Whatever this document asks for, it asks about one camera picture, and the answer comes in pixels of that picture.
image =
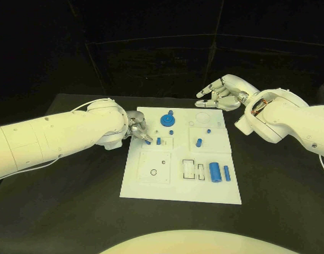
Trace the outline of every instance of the black table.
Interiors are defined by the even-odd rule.
[[[47,114],[95,95],[59,94]],[[192,99],[112,97],[137,106],[193,108]],[[267,143],[223,113],[241,205],[119,198],[130,139],[59,159],[0,185],[0,253],[98,253],[143,234],[177,229],[245,235],[299,253],[324,253],[324,171],[294,138]]]

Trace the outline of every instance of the white board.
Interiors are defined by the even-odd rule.
[[[160,117],[169,110],[176,122],[164,127]],[[138,107],[137,111],[144,114],[153,142],[145,144],[134,138],[130,141],[119,197],[241,204],[221,110]],[[200,147],[195,145],[197,138],[202,139]],[[219,164],[218,183],[210,181],[210,162]],[[223,165],[228,166],[229,182],[225,181]]]

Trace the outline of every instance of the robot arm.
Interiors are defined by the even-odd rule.
[[[0,127],[0,178],[93,144],[118,148],[130,135],[151,141],[141,112],[125,112],[111,99],[76,109]]]
[[[235,127],[248,135],[252,131],[270,143],[291,135],[304,149],[324,156],[324,106],[307,106],[288,90],[258,91],[241,78],[225,75],[196,94],[210,94],[210,100],[197,101],[197,107],[225,111],[245,106]]]

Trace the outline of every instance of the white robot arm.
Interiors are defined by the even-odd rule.
[[[89,104],[86,111],[76,110],[80,105],[69,112],[0,127],[0,179],[93,144],[111,150],[130,135],[151,141],[141,112],[125,112],[111,99],[89,103],[83,104]]]
[[[226,74],[196,94],[210,92],[210,99],[197,101],[197,107],[216,107],[229,111],[245,106],[235,122],[239,131],[252,131],[270,143],[291,135],[304,149],[324,156],[324,106],[307,106],[288,90],[258,91],[241,78]]]

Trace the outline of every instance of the small blue piece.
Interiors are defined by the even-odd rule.
[[[174,124],[174,117],[171,116],[171,114],[173,112],[170,110],[167,114],[160,117],[160,124],[164,127],[170,127]]]
[[[221,182],[221,171],[216,162],[209,163],[209,177],[213,183]]]
[[[223,166],[223,174],[225,174],[225,181],[229,182],[231,181],[231,177],[228,175],[228,166]]]
[[[197,139],[196,141],[196,147],[200,147],[202,139]]]

